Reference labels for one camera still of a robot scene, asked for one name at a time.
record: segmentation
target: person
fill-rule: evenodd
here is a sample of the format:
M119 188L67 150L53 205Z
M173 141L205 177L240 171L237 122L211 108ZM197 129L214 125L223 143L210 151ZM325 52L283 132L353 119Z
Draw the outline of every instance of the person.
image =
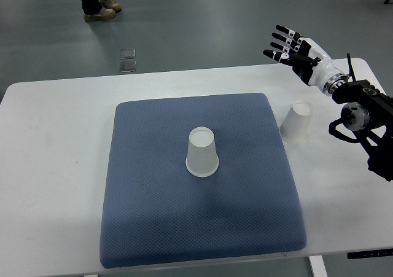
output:
M86 22L110 20L122 10L116 0L81 0Z

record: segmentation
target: shoe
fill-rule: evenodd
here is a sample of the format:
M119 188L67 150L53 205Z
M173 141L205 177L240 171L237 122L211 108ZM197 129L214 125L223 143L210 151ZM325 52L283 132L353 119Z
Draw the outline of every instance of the shoe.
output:
M110 20L116 16L115 11L102 8L97 14L84 15L86 22Z
M122 6L116 0L99 0L99 2L104 8L115 10L116 13L122 10Z

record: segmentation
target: blue cushion pad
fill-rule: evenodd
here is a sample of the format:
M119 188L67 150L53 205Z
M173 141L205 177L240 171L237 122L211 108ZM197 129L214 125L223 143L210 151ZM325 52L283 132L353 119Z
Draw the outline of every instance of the blue cushion pad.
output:
M196 127L215 136L219 168L185 167ZM274 115L260 93L117 106L100 259L105 268L296 251L302 209Z

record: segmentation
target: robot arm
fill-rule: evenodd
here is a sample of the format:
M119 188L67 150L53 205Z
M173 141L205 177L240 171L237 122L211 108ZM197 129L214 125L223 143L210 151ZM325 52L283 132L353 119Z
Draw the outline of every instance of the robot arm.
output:
M339 85L348 81L348 76L334 67L331 57L312 39L280 25L276 28L288 37L273 33L272 36L285 45L270 43L280 52L264 50L263 54L267 57L292 66L294 73L306 85L316 86L327 96L331 96Z
M285 44L272 42L270 45L279 52L264 50L263 54L292 66L306 85L318 87L325 95L332 96L334 102L347 103L341 117L330 124L329 133L346 142L360 143L370 156L368 169L387 181L393 180L393 98L382 94L367 80L356 81L349 55L352 82L348 82L348 75L334 67L329 55L312 39L283 26L276 28L286 36L277 33L272 36ZM351 130L356 138L336 130L339 124ZM372 129L381 126L386 126L386 132L379 137Z

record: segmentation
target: upright paper cup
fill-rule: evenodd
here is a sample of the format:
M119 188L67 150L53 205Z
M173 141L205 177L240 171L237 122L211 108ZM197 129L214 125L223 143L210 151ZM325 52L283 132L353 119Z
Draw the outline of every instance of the upright paper cup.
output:
M209 128L194 128L189 135L189 150L185 165L196 177L208 177L219 167L214 134Z
M300 143L307 138L313 105L307 101L296 101L279 127L281 138L287 142Z

